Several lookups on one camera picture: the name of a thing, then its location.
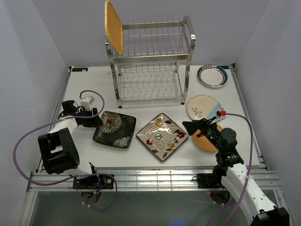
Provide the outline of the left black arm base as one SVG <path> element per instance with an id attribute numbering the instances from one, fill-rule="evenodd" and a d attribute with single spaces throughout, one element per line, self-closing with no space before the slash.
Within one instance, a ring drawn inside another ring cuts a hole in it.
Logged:
<path id="1" fill-rule="evenodd" d="M 114 182 L 113 177 L 111 176 L 91 176 L 83 179 L 74 179 L 72 188 L 73 189 L 94 189 L 94 190 L 102 190 L 102 189 L 113 189 Z"/>

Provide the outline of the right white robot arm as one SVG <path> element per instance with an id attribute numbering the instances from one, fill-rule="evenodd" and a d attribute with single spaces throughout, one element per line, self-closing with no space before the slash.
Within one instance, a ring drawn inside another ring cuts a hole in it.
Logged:
<path id="1" fill-rule="evenodd" d="M 233 212 L 224 222 L 232 219 L 237 209 L 241 209 L 251 226 L 288 226 L 290 217 L 284 207 L 277 207 L 250 175 L 250 167 L 244 164 L 236 150 L 236 132 L 231 128 L 218 130 L 216 118 L 183 121 L 189 135 L 205 137 L 216 149 L 217 165 L 212 174 L 206 174 L 199 181 L 218 187 L 225 187 L 237 203 Z"/>

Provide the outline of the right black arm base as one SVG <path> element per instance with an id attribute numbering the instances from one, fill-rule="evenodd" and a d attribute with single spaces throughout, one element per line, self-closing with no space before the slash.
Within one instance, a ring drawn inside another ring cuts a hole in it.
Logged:
<path id="1" fill-rule="evenodd" d="M 192 177 L 192 181 L 197 182 L 197 187 L 202 188 L 225 188 L 221 184 L 221 177 L 213 173 L 198 173 Z"/>

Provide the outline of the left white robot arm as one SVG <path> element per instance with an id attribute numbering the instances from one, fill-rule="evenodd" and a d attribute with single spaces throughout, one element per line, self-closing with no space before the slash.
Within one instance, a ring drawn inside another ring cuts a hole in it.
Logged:
<path id="1" fill-rule="evenodd" d="M 58 123 L 44 135 L 38 137 L 41 157 L 48 174 L 67 173 L 83 182 L 89 188 L 99 185 L 100 177 L 95 166 L 81 163 L 72 134 L 78 126 L 96 128 L 101 124 L 96 108 L 92 107 L 93 98 L 85 97 L 78 105 L 74 100 L 62 102 L 63 111 Z"/>

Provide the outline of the black floral square plate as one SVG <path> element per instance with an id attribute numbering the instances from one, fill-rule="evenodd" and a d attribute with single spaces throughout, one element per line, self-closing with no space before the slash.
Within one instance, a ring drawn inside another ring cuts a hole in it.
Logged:
<path id="1" fill-rule="evenodd" d="M 93 135 L 95 142 L 117 148 L 129 148 L 136 125 L 134 116 L 104 111 L 100 120 L 102 124 L 96 128 Z"/>

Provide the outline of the square woven bamboo plate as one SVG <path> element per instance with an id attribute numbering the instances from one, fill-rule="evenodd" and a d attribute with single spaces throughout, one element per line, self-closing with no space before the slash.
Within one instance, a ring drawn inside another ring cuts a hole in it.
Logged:
<path id="1" fill-rule="evenodd" d="M 105 2 L 105 31 L 107 38 L 118 55 L 123 53 L 123 27 L 122 21 L 114 7 L 107 0 Z"/>

